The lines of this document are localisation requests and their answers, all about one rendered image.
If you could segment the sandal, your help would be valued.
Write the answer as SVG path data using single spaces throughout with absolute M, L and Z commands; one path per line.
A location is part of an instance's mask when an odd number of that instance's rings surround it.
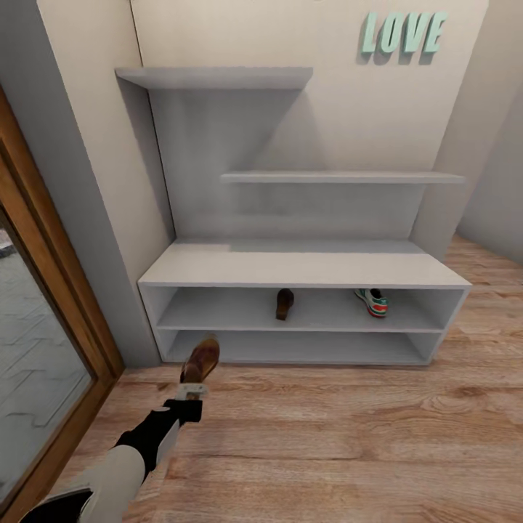
M 277 295 L 276 318 L 284 321 L 287 318 L 288 308 L 294 304 L 294 293 L 284 288 Z
M 194 350 L 181 372 L 179 381 L 186 384 L 201 384 L 213 373 L 218 363 L 220 348 L 215 338 L 205 338 Z M 191 400 L 199 400 L 200 395 L 190 394 Z

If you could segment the gym shoe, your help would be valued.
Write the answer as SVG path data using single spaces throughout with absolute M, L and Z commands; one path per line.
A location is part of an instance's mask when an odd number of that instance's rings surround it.
M 367 302 L 372 316 L 386 317 L 388 299 L 383 296 L 381 288 L 355 288 L 354 292 Z

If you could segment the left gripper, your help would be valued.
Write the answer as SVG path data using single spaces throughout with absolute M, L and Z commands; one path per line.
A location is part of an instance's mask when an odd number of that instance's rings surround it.
M 186 402 L 178 402 L 177 400 L 167 400 L 165 405 L 175 405 L 182 408 L 184 411 L 184 422 L 186 421 L 199 421 L 200 413 L 202 412 L 203 402 L 200 400 L 187 400 Z

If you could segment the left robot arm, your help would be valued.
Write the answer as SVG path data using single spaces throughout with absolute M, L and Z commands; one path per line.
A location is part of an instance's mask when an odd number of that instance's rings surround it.
M 203 402 L 190 394 L 209 394 L 209 386 L 181 383 L 176 400 L 153 408 L 132 431 L 77 477 L 33 506 L 20 523 L 123 523 L 149 473 L 156 469 L 186 421 L 199 421 Z

